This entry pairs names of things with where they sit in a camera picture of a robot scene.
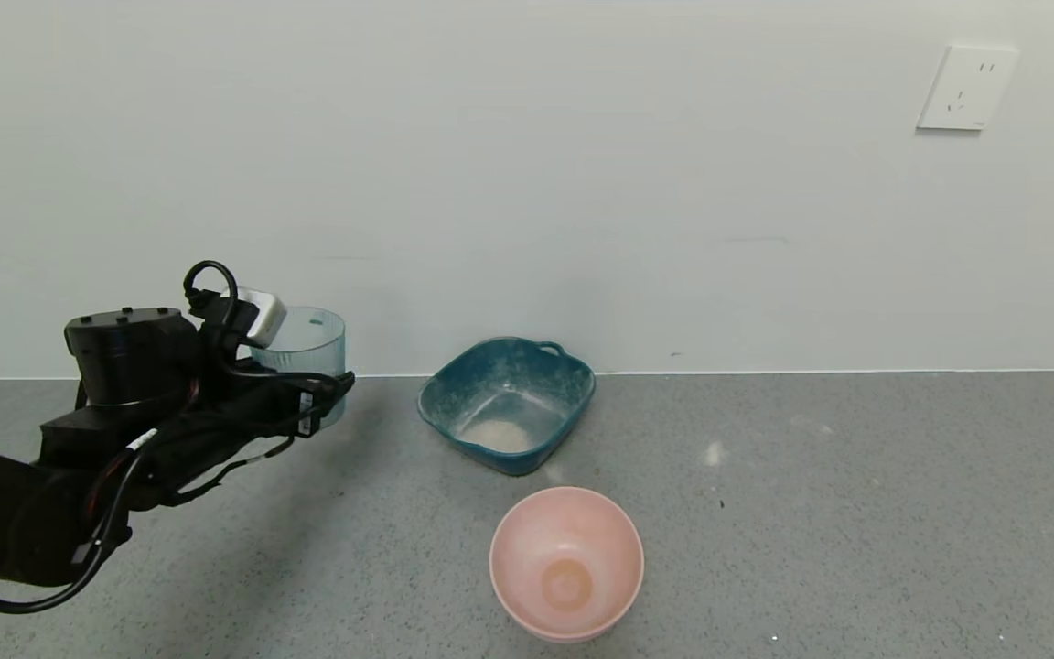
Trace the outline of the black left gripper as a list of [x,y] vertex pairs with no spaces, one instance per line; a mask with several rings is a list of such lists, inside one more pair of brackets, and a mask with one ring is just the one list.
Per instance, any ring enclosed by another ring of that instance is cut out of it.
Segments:
[[258,380],[231,401],[235,426],[253,437],[310,437],[319,416],[343,416],[346,396],[356,383],[347,371],[323,380]]

